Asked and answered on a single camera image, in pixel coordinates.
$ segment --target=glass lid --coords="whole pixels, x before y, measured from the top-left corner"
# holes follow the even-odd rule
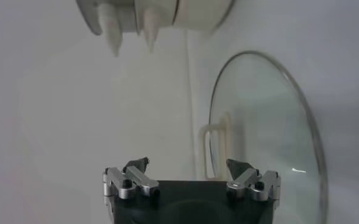
[[[325,223],[327,175],[318,129],[297,83],[278,62],[243,52],[223,67],[213,90],[209,124],[230,120],[230,157],[282,177],[276,224]],[[219,172],[219,138],[210,136]]]

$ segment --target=white cylindrical object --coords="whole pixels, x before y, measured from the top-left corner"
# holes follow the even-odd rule
[[[174,26],[213,30],[224,19],[232,0],[178,0]]]

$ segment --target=white object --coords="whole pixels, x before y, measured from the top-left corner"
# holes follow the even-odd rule
[[[152,51],[159,29],[174,26],[212,30],[232,4],[232,0],[111,0],[100,3],[94,13],[90,1],[77,0],[91,31],[97,35],[104,33],[115,56],[119,54],[123,32],[140,33],[143,30]]]
[[[102,3],[98,6],[98,18],[103,34],[113,54],[117,57],[123,42],[123,32],[113,5]]]
[[[219,170],[215,173],[214,177],[209,177],[207,173],[207,154],[208,150],[206,147],[206,137],[207,134],[211,134],[213,131],[218,132],[218,141],[219,141],[219,150],[218,150],[218,167]],[[205,180],[208,181],[228,181],[229,180],[229,170],[226,165],[227,159],[231,158],[231,132],[232,126],[230,123],[229,113],[225,113],[222,118],[220,118],[219,124],[209,124],[203,126],[199,131],[198,141],[199,141],[199,164],[198,166],[201,169],[201,173],[204,175]]]

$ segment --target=white surface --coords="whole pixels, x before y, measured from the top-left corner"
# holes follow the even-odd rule
[[[0,1],[0,224],[109,223],[102,171],[128,159],[192,179],[185,45],[130,34],[114,58],[74,1]]]
[[[213,35],[189,33],[188,49],[194,131],[207,124],[215,79],[233,54],[263,51],[288,68],[324,143],[329,223],[359,223],[359,1],[236,0]]]

